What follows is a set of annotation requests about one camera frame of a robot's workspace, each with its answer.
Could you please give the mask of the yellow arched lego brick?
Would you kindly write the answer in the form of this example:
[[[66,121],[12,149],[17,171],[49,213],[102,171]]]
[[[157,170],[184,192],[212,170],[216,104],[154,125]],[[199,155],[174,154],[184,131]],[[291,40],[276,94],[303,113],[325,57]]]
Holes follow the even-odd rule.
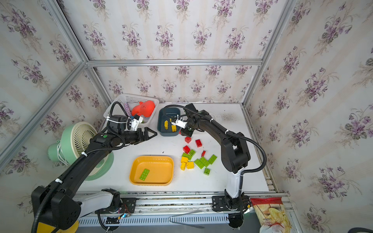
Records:
[[[168,120],[166,120],[164,122],[164,128],[165,128],[165,130],[168,130],[168,128],[169,128],[169,121]]]

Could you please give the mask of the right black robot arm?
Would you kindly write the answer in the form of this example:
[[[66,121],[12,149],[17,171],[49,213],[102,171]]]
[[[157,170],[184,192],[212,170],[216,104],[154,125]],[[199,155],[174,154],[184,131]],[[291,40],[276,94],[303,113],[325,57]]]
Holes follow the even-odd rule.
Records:
[[[187,120],[182,121],[181,134],[183,136],[192,136],[194,131],[204,131],[220,145],[221,162],[225,169],[230,172],[230,175],[227,178],[224,195],[220,196],[222,200],[216,201],[212,210],[214,212],[233,211],[233,214],[228,215],[229,226],[232,228],[241,227],[244,223],[244,212],[248,209],[248,202],[242,191],[243,177],[247,173],[256,173],[266,167],[268,161],[266,152],[256,141],[242,133],[235,133],[226,129],[207,111],[198,111],[192,103],[186,106],[171,104],[168,107],[177,107],[184,110]],[[257,147],[262,154],[262,162],[255,169],[246,168],[251,159],[248,143]]]

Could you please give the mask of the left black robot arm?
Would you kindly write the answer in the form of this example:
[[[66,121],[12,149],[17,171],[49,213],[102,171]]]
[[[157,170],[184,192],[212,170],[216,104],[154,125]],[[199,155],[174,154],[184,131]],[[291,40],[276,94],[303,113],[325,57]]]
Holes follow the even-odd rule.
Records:
[[[73,198],[89,174],[112,151],[130,145],[137,145],[157,136],[157,132],[145,127],[132,130],[135,116],[130,119],[127,114],[113,115],[106,118],[106,127],[90,141],[87,149],[48,186],[38,186],[31,195],[34,221],[31,231],[37,232],[39,223],[54,227],[55,231],[67,230],[82,216],[102,209],[118,211],[122,207],[120,193],[107,188],[84,201]]]

